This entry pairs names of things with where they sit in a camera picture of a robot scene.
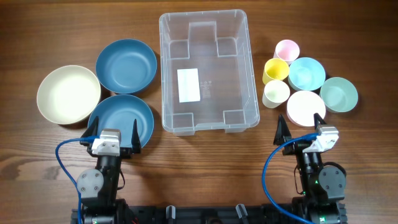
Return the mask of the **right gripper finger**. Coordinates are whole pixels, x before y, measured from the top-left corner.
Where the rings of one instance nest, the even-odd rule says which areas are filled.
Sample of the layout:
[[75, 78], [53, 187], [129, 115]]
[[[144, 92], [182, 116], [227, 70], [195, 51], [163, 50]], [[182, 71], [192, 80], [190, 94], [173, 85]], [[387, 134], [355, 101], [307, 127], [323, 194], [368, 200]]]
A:
[[317, 129], [319, 125], [326, 124], [326, 122], [318, 113], [315, 113], [313, 117], [314, 117], [314, 129]]
[[292, 139], [287, 123], [284, 117], [280, 114], [277, 122], [277, 129], [275, 132], [273, 145], [280, 146], [283, 143]]

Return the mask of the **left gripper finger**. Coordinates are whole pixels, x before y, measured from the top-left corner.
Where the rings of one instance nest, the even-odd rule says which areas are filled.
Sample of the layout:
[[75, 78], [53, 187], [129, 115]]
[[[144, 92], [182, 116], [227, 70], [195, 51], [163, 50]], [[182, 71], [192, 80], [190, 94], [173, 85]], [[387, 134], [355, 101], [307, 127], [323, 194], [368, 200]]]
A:
[[137, 130], [137, 119], [135, 119], [133, 123], [131, 144], [132, 144], [132, 149], [141, 149], [141, 141], [139, 139], [139, 133]]
[[89, 146], [96, 138], [98, 138], [98, 123], [99, 117], [96, 116], [93, 122], [88, 126], [87, 130], [81, 136], [81, 145]]

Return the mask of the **pink small bowl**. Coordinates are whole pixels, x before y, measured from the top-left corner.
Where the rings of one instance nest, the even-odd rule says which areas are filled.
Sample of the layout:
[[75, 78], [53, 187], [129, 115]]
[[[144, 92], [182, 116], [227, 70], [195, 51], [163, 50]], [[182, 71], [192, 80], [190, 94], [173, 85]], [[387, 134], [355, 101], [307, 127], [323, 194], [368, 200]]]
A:
[[291, 122], [298, 126], [314, 126], [315, 113], [318, 113], [324, 119], [326, 106], [321, 97], [312, 91], [297, 91], [287, 101], [287, 116]]

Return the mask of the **dark blue bowl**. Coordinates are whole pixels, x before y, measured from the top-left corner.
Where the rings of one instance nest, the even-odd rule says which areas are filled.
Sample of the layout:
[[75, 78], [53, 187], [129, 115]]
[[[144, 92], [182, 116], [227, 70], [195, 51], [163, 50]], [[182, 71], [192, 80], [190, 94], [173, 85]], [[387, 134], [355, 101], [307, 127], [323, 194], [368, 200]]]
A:
[[98, 55], [95, 72], [107, 90], [133, 94], [147, 88], [157, 73], [154, 51], [136, 39], [121, 39], [106, 46]]
[[134, 121], [141, 147], [144, 147], [154, 132], [154, 115], [150, 107], [133, 95], [115, 95], [103, 100], [92, 112], [88, 126], [99, 117], [98, 132], [103, 129], [118, 129], [121, 132], [121, 147], [131, 147]]

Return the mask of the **green small bowl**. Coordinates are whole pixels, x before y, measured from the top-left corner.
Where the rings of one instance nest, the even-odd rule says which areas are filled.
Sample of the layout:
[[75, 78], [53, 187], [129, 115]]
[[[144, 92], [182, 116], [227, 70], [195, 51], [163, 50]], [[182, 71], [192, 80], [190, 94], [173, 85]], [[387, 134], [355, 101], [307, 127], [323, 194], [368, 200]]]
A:
[[332, 113], [349, 112], [358, 103], [356, 87], [349, 80], [341, 77], [327, 79], [320, 89], [320, 97], [326, 110]]

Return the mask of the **cream large bowl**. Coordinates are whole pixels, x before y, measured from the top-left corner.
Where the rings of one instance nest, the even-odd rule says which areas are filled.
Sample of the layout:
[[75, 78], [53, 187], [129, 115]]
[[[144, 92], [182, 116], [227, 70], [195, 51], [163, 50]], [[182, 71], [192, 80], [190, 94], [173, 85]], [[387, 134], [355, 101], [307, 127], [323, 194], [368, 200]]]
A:
[[88, 117], [99, 103], [101, 85], [96, 75], [79, 65], [50, 72], [37, 90], [37, 107], [48, 121], [69, 125]]

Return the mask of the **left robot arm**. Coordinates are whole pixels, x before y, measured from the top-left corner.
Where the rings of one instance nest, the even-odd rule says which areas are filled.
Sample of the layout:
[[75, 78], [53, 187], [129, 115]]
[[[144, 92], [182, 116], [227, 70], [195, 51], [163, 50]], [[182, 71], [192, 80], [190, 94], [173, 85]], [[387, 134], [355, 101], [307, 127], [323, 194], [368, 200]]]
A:
[[83, 171], [76, 181], [80, 202], [71, 222], [139, 223], [126, 201], [116, 198], [117, 191], [122, 189], [119, 179], [124, 178], [122, 160], [141, 151], [137, 121], [133, 122], [131, 147], [121, 146], [120, 130], [103, 129], [98, 133], [98, 125], [96, 117], [81, 136], [80, 144], [87, 147], [87, 153], [97, 158], [97, 162], [95, 168]]

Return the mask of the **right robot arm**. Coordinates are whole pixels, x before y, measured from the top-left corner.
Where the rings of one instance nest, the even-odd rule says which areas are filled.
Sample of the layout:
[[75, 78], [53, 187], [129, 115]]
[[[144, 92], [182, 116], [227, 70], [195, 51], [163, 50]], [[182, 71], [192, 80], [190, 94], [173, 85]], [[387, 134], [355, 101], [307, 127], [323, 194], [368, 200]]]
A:
[[302, 191], [300, 197], [292, 199], [294, 215], [312, 223], [347, 223], [345, 205], [346, 171], [335, 162], [323, 162], [321, 153], [331, 149], [339, 138], [338, 130], [321, 118], [313, 115], [314, 137], [303, 137], [295, 142], [287, 123], [279, 115], [274, 144], [281, 146], [285, 156], [295, 156], [295, 171], [300, 175]]

